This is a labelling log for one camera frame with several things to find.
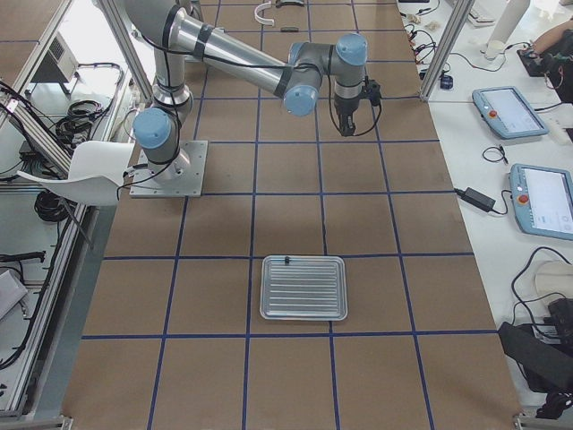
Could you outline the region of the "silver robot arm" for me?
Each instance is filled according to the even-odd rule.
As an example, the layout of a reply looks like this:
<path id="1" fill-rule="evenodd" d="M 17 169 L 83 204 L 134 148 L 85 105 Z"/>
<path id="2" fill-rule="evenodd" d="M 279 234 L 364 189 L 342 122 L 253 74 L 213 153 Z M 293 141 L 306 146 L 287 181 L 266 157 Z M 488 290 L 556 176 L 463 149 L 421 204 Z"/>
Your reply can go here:
<path id="1" fill-rule="evenodd" d="M 176 1 L 126 1 L 124 9 L 154 49 L 153 103 L 137 117 L 134 131 L 151 177 L 160 184 L 190 171 L 190 157 L 180 143 L 192 108 L 186 56 L 273 94 L 294 116 L 314 110 L 322 82 L 328 80 L 334 124 L 340 135 L 355 135 L 354 113 L 366 97 L 368 45 L 363 36 L 348 33 L 331 45 L 297 42 L 287 61 L 281 61 L 199 20 Z"/>

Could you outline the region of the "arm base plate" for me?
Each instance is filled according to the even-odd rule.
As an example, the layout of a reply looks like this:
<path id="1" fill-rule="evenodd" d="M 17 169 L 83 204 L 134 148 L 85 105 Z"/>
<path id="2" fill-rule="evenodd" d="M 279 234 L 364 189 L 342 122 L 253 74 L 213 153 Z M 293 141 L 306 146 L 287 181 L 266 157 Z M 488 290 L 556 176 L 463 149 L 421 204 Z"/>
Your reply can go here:
<path id="1" fill-rule="evenodd" d="M 160 175 L 162 167 L 150 164 L 134 172 L 129 194 L 132 198 L 200 197 L 208 152 L 207 141 L 182 141 L 180 152 L 169 168 Z"/>

